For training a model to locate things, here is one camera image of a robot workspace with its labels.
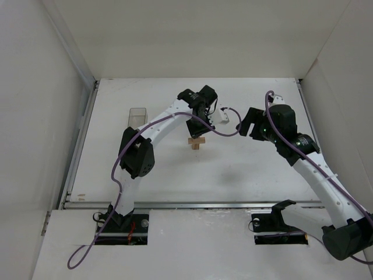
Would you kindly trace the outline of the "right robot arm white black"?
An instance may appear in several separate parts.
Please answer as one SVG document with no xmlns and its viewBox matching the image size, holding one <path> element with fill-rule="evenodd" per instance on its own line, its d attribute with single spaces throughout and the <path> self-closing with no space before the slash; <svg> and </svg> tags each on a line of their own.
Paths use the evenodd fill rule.
<svg viewBox="0 0 373 280">
<path fill-rule="evenodd" d="M 352 199 L 315 141 L 297 131 L 295 111 L 290 106 L 275 104 L 267 110 L 251 107 L 238 128 L 241 136 L 273 143 L 277 153 L 309 184 L 329 215 L 313 214 L 288 199 L 272 206 L 270 213 L 254 214 L 254 232 L 269 232 L 270 237 L 305 232 L 319 239 L 339 261 L 354 258 L 372 246 L 372 214 Z"/>
</svg>

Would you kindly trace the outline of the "clear plastic box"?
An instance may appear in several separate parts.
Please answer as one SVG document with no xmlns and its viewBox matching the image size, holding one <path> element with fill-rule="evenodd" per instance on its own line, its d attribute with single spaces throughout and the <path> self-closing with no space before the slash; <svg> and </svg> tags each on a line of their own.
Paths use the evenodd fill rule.
<svg viewBox="0 0 373 280">
<path fill-rule="evenodd" d="M 147 123 L 147 110 L 144 107 L 129 109 L 128 127 L 137 129 Z"/>
</svg>

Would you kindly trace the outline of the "light wood long block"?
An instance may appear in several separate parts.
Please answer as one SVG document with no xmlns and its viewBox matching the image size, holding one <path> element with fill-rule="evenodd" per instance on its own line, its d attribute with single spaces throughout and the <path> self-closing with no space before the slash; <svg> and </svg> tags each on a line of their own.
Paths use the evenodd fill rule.
<svg viewBox="0 0 373 280">
<path fill-rule="evenodd" d="M 205 137 L 199 137 L 199 138 L 188 138 L 188 144 L 189 145 L 200 145 L 205 144 L 206 140 Z"/>
</svg>

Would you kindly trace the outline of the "striped dark wood block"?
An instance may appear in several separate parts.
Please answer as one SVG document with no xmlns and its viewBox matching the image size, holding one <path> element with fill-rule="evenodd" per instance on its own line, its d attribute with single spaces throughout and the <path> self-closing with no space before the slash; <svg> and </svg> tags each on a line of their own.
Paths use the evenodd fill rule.
<svg viewBox="0 0 373 280">
<path fill-rule="evenodd" d="M 199 143 L 192 144 L 192 149 L 193 150 L 199 150 L 199 148 L 200 148 L 200 144 Z"/>
</svg>

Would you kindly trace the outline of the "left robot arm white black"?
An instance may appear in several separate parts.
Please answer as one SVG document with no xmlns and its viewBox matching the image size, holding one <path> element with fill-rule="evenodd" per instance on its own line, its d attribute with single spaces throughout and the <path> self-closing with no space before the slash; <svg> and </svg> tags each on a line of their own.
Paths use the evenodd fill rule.
<svg viewBox="0 0 373 280">
<path fill-rule="evenodd" d="M 186 123 L 193 140 L 215 130 L 210 107 L 217 98 L 216 91 L 208 85 L 198 92 L 186 89 L 160 115 L 139 128 L 128 127 L 123 132 L 111 171 L 119 192 L 107 210 L 110 223 L 121 230 L 131 223 L 140 179 L 154 168 L 154 149 L 163 138 L 182 123 Z"/>
</svg>

